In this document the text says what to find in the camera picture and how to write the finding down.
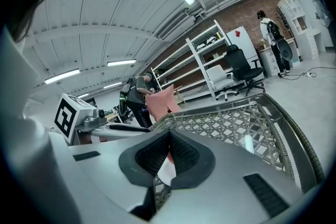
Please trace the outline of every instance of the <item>ceiling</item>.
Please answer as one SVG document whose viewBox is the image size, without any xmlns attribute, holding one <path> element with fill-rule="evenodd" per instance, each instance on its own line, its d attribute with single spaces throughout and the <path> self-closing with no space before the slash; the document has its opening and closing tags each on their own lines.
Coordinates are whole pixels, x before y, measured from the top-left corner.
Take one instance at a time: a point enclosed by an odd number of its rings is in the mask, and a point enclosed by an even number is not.
<svg viewBox="0 0 336 224">
<path fill-rule="evenodd" d="M 169 46 L 157 32 L 173 16 L 207 10 L 223 0 L 46 0 L 36 10 L 24 56 L 40 73 L 32 100 L 44 103 L 63 92 L 95 95 L 104 86 L 138 75 Z M 134 67 L 107 62 L 136 59 Z M 44 80 L 73 69 L 81 73 L 58 83 Z"/>
</svg>

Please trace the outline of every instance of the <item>ceiling vent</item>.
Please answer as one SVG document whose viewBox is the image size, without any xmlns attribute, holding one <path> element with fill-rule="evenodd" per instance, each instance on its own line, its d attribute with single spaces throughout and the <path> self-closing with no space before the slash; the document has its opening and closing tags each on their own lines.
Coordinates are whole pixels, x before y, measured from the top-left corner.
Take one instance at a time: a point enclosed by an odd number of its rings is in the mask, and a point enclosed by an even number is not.
<svg viewBox="0 0 336 224">
<path fill-rule="evenodd" d="M 183 12 L 168 22 L 158 33 L 158 37 L 173 41 L 195 24 L 195 17 Z"/>
</svg>

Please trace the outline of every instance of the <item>chair base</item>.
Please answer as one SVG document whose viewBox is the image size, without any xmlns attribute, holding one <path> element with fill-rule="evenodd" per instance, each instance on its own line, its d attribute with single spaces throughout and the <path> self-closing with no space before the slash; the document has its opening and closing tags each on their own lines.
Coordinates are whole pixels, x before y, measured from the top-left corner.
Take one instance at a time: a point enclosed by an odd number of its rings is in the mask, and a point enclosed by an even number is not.
<svg viewBox="0 0 336 224">
<path fill-rule="evenodd" d="M 262 81 L 254 81 L 253 79 L 251 80 L 246 80 L 246 86 L 240 88 L 239 90 L 246 90 L 247 89 L 247 92 L 246 92 L 246 95 L 245 96 L 248 96 L 250 90 L 252 88 L 256 88 L 256 89 L 262 89 L 263 91 L 262 92 L 266 92 L 265 88 L 264 88 L 264 83 Z"/>
<path fill-rule="evenodd" d="M 219 95 L 216 96 L 216 100 L 218 101 L 218 98 L 224 95 L 225 101 L 227 101 L 227 95 L 229 93 L 234 93 L 235 95 L 239 95 L 239 91 L 233 91 L 233 90 L 222 91 L 219 93 Z"/>
</svg>

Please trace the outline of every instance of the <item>white office chair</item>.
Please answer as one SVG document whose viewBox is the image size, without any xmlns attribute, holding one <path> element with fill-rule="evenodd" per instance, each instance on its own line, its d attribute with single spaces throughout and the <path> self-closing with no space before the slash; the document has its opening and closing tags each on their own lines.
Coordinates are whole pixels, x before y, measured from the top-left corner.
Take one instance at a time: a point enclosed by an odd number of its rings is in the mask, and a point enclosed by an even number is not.
<svg viewBox="0 0 336 224">
<path fill-rule="evenodd" d="M 220 65 L 216 65 L 214 67 L 209 68 L 206 73 L 208 74 L 210 78 L 210 83 L 214 91 L 220 91 L 219 95 L 216 96 L 216 100 L 218 100 L 219 97 L 222 95 L 225 96 L 225 101 L 227 101 L 227 95 L 229 93 L 234 93 L 236 95 L 239 94 L 239 91 L 233 91 L 233 90 L 226 90 L 225 88 L 233 86 L 235 81 L 233 80 L 233 73 L 225 73 L 223 68 Z"/>
</svg>

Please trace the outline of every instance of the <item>office chair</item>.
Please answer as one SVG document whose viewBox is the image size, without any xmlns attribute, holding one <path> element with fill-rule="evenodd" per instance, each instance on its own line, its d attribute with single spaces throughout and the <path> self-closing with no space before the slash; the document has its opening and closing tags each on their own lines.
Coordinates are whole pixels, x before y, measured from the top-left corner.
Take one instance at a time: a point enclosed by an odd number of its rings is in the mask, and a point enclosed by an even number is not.
<svg viewBox="0 0 336 224">
<path fill-rule="evenodd" d="M 234 93 L 236 95 L 239 94 L 239 91 L 233 91 L 233 90 L 226 90 L 225 88 L 233 86 L 235 81 L 232 79 L 233 78 L 233 73 L 225 73 L 221 65 L 216 65 L 214 67 L 209 68 L 206 70 L 206 73 L 208 74 L 210 78 L 210 83 L 214 91 L 220 91 L 219 95 L 216 96 L 216 100 L 218 100 L 219 97 L 222 95 L 225 96 L 225 101 L 227 101 L 227 95 L 229 93 Z"/>
<path fill-rule="evenodd" d="M 256 68 L 251 68 L 249 63 L 247 62 L 245 55 L 241 49 L 237 47 L 237 45 L 232 44 L 227 47 L 227 54 L 224 57 L 225 61 L 233 68 L 233 74 L 238 80 L 245 80 L 246 86 L 242 87 L 239 90 L 247 89 L 248 95 L 252 88 L 262 89 L 263 92 L 266 92 L 264 88 L 264 84 L 259 81 L 255 82 L 253 78 L 259 76 L 264 70 L 261 67 L 257 67 L 257 61 L 259 59 L 253 60 Z"/>
</svg>

